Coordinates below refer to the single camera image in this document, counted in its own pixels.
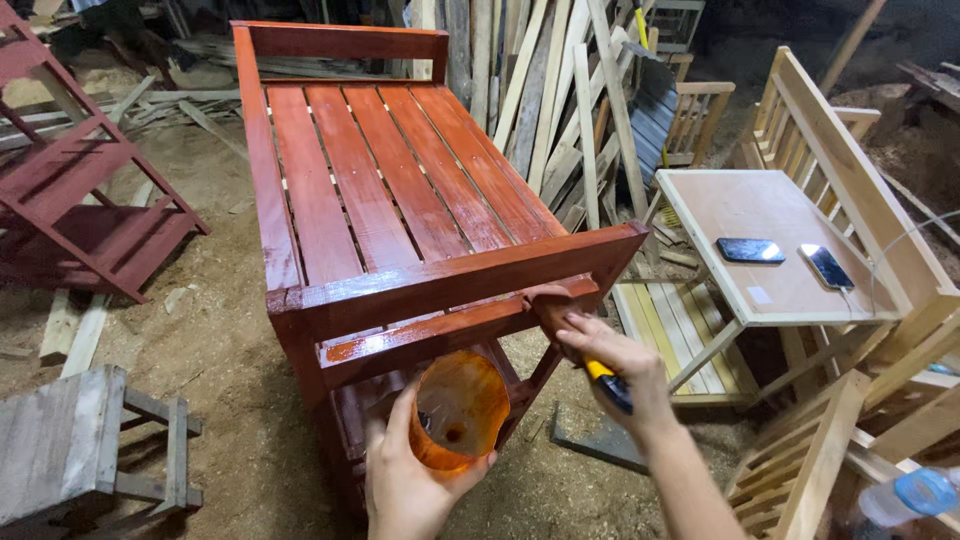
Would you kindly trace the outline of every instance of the wooden post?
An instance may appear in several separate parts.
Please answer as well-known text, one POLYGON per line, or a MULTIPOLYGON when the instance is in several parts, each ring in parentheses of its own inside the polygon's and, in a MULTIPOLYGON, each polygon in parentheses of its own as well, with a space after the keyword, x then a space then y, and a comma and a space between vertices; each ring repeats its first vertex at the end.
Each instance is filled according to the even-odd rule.
POLYGON ((840 78, 840 73, 842 73, 843 69, 847 67, 847 62, 849 62, 850 58, 853 57, 853 53, 860 45, 860 41, 863 41, 863 37, 867 35, 867 30, 869 30, 871 25, 874 24, 876 16, 880 14, 880 10, 883 9, 884 4, 886 3, 887 0, 871 0, 870 5, 867 6, 867 9, 864 10, 862 15, 860 15, 860 19, 856 21, 856 24, 850 30, 850 33, 847 34, 847 38, 844 40, 843 44, 840 45, 840 49, 837 50, 836 56, 833 57, 833 61, 830 63, 827 73, 820 81, 820 92, 825 96, 833 88, 833 85, 836 85, 837 79, 840 78))

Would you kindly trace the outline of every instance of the smartphone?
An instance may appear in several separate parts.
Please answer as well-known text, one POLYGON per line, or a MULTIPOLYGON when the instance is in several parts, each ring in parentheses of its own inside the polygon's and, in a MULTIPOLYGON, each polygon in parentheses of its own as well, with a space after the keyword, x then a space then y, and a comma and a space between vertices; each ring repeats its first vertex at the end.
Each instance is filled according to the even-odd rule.
POLYGON ((783 252, 773 240, 760 238, 717 238, 720 255, 730 262, 780 264, 783 252))
POLYGON ((816 244, 801 244, 800 253, 804 254, 804 258, 816 271, 817 277, 824 285, 834 289, 854 287, 850 276, 843 271, 840 263, 833 258, 827 248, 816 244))

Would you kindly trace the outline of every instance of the plastic cup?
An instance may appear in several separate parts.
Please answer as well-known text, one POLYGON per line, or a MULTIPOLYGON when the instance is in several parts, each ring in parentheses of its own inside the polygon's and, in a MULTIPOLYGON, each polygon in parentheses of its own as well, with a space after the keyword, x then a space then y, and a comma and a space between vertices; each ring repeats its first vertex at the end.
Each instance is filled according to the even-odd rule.
POLYGON ((436 471, 462 472, 493 450, 510 414, 496 366, 471 351, 437 358, 420 378, 410 418, 410 448, 436 471))

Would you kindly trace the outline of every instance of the yellow handle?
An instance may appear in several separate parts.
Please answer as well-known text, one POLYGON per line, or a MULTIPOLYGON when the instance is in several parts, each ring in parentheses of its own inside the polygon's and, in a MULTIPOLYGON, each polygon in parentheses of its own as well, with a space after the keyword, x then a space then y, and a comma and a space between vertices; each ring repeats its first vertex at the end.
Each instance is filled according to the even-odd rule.
POLYGON ((597 380, 601 375, 613 375, 613 371, 611 371, 609 367, 590 356, 584 356, 584 364, 587 366, 587 373, 590 374, 590 380, 597 380))

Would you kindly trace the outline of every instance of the charging cable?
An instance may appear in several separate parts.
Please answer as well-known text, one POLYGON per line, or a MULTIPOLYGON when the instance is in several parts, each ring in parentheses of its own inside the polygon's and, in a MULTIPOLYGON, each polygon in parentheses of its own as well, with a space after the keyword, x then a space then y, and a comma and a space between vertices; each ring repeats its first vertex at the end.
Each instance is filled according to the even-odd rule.
POLYGON ((930 219, 924 221, 923 223, 907 231, 906 233, 903 233, 900 236, 897 236, 896 238, 894 238, 894 241, 887 244, 887 247, 883 249, 883 252, 880 254, 880 258, 877 259, 876 262, 874 262, 874 269, 870 271, 870 308, 871 308, 871 311, 874 313, 874 317, 876 317, 876 302, 874 302, 874 294, 876 293, 876 291, 874 290, 874 283, 876 280, 876 270, 880 267, 880 264, 887 258, 887 252, 890 251, 890 248, 894 247, 894 245, 897 242, 903 240, 903 238, 908 234, 913 233, 914 231, 919 231, 920 229, 926 227, 931 223, 941 221, 948 217, 953 217, 954 215, 960 215, 960 210, 949 211, 947 213, 942 213, 936 217, 931 217, 930 219))

